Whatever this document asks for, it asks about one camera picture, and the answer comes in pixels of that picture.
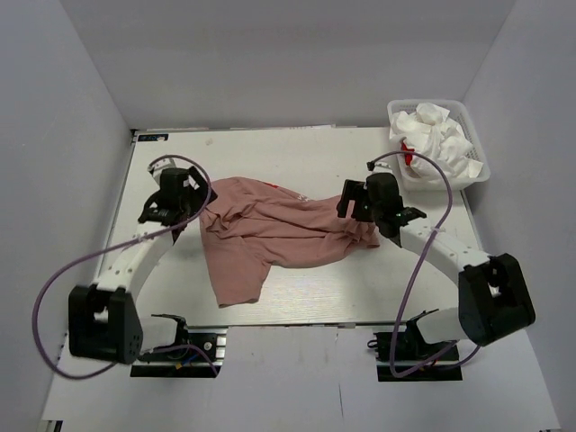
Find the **pink t shirt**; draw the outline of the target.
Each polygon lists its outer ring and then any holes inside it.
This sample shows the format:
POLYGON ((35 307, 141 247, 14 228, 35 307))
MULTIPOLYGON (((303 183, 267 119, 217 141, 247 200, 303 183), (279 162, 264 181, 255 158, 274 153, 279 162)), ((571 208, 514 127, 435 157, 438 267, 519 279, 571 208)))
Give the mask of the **pink t shirt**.
POLYGON ((337 215, 338 196, 300 193, 240 176, 212 185, 200 216, 202 246, 219 307, 257 302, 272 266, 311 268, 380 245, 375 226, 337 215))

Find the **white t shirt red print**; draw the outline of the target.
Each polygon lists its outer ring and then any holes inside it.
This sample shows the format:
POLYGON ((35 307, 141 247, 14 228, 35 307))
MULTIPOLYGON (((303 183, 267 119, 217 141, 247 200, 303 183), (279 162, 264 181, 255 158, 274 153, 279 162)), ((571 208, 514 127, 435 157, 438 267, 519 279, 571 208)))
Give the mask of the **white t shirt red print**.
MULTIPOLYGON (((468 167, 472 169, 472 173, 476 174, 476 176, 469 177, 465 172, 460 175, 454 175, 444 168, 446 178, 454 191, 461 191, 471 185, 486 182, 491 176, 487 159, 481 147, 473 143, 470 151, 465 156, 470 162, 468 167)), ((435 167, 425 159, 414 156, 411 157, 411 163, 408 165, 406 163, 408 157, 409 155, 398 156, 400 179, 405 189, 417 192, 442 191, 446 189, 445 182, 435 167)))

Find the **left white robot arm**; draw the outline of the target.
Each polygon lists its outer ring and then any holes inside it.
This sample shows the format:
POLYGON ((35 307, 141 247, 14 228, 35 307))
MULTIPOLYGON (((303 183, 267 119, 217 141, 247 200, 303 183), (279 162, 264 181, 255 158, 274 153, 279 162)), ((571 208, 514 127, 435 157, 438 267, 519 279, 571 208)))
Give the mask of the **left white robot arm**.
POLYGON ((217 194, 195 166, 168 163, 149 172, 158 189, 143 205, 132 242, 90 285, 79 285, 68 296, 72 356, 131 365, 158 349, 172 359, 189 351, 184 318, 141 317, 136 300, 162 256, 217 194))

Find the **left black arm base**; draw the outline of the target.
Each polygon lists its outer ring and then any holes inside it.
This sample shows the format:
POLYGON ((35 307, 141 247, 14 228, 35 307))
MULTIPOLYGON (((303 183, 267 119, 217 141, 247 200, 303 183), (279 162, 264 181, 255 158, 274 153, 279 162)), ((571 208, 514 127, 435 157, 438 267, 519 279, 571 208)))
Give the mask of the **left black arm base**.
POLYGON ((130 369, 131 378, 214 379, 226 349, 227 328, 188 328, 179 349, 142 355, 130 369))

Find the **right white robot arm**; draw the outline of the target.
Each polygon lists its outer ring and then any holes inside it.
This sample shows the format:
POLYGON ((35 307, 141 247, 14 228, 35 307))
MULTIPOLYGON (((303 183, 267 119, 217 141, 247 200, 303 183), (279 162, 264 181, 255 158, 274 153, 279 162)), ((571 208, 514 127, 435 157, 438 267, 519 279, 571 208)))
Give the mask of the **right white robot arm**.
POLYGON ((456 307, 407 322, 406 346, 416 358, 430 357, 447 341, 468 339, 486 347, 535 323, 519 262, 510 254, 491 256, 467 247, 435 227, 423 211, 404 205, 394 175, 346 180, 337 215, 374 223, 384 238, 420 255, 456 285, 456 307))

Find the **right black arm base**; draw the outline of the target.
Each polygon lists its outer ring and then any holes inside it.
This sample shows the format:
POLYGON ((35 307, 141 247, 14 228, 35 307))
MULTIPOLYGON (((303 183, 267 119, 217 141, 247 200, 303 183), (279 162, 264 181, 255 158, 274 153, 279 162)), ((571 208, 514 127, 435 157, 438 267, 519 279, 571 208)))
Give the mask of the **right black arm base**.
POLYGON ((391 346, 391 331, 374 333, 372 339, 367 342, 368 351, 375 355, 379 383, 460 382, 463 379, 461 367, 457 365, 460 361, 458 348, 452 346, 450 342, 430 345, 416 342, 413 337, 400 332, 394 354, 394 364, 398 373, 408 370, 445 347, 449 347, 449 350, 437 360, 428 362, 416 372, 403 378, 397 378, 391 372, 389 365, 391 346))

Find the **white t shirt in basket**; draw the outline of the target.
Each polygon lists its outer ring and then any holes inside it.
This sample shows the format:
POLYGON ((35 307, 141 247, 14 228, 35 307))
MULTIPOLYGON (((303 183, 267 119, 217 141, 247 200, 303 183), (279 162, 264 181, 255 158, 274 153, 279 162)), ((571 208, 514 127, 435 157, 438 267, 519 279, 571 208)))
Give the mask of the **white t shirt in basket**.
POLYGON ((433 103, 419 103, 414 112, 396 112, 391 116, 390 139, 435 160, 465 158, 472 143, 449 114, 433 103))

